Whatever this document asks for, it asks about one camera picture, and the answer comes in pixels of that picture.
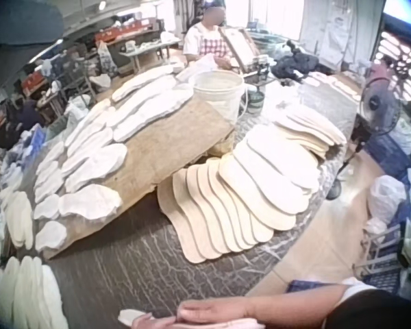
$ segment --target apron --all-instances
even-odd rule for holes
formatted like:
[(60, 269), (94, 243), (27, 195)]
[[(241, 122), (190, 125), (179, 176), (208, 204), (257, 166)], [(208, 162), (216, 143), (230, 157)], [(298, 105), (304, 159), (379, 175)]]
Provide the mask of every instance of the apron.
[(228, 55), (229, 51), (227, 44), (222, 37), (220, 39), (201, 38), (201, 49), (199, 50), (199, 55), (205, 56), (209, 53), (212, 53), (220, 58)]

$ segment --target wooden board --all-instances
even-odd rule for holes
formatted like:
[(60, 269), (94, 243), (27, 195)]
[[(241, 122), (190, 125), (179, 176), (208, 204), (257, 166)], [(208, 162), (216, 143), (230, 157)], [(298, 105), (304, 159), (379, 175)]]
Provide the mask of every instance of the wooden board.
[[(58, 219), (67, 227), (67, 240), (61, 249), (45, 250), (43, 256), (50, 259), (74, 242), (101, 230), (147, 193), (154, 191), (172, 173), (224, 139), (232, 129), (212, 106), (192, 99), (175, 114), (139, 132), (126, 142), (128, 154), (123, 166), (104, 180), (92, 181), (119, 192), (122, 207), (115, 215), (96, 223), (78, 216)], [(39, 232), (44, 224), (45, 221), (41, 221), (35, 232)]]

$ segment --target person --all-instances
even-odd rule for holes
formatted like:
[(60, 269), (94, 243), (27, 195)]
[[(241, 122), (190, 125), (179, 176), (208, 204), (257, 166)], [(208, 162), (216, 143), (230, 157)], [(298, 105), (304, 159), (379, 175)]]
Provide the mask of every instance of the person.
[(382, 57), (380, 64), (373, 63), (371, 65), (370, 75), (366, 80), (367, 84), (376, 79), (391, 80), (393, 75), (391, 67), (393, 66), (393, 63), (393, 60), (387, 55)]
[(207, 4), (203, 20), (193, 25), (184, 39), (184, 55), (187, 62), (195, 62), (212, 53), (214, 61), (222, 69), (231, 69), (231, 51), (219, 32), (225, 20), (225, 8), (220, 1)]
[(146, 314), (134, 320), (132, 329), (177, 329), (178, 323), (244, 318), (275, 328), (411, 328), (411, 302), (365, 284), (339, 284), (284, 295), (186, 301), (176, 316), (154, 319)]
[(35, 124), (39, 123), (43, 125), (44, 120), (38, 111), (36, 110), (36, 101), (33, 99), (24, 100), (20, 97), (15, 100), (16, 105), (16, 127), (17, 132), (23, 132), (24, 130), (31, 130)]

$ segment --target plastic bucket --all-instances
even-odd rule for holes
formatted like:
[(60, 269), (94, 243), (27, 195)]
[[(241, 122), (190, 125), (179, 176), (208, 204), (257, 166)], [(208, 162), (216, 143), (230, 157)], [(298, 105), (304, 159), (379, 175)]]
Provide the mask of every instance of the plastic bucket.
[(191, 77), (190, 83), (198, 98), (208, 102), (231, 123), (237, 122), (240, 98), (246, 89), (242, 76), (229, 71), (204, 72)]

